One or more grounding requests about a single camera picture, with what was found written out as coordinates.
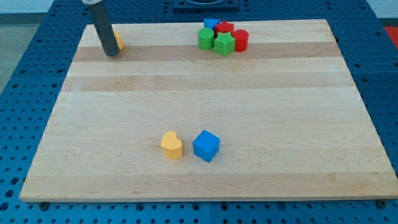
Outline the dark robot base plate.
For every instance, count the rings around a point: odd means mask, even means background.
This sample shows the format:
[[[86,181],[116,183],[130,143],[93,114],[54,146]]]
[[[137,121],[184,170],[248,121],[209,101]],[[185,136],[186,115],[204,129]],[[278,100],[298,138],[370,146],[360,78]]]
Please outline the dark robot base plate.
[[[238,9],[238,0],[173,0],[174,10]]]

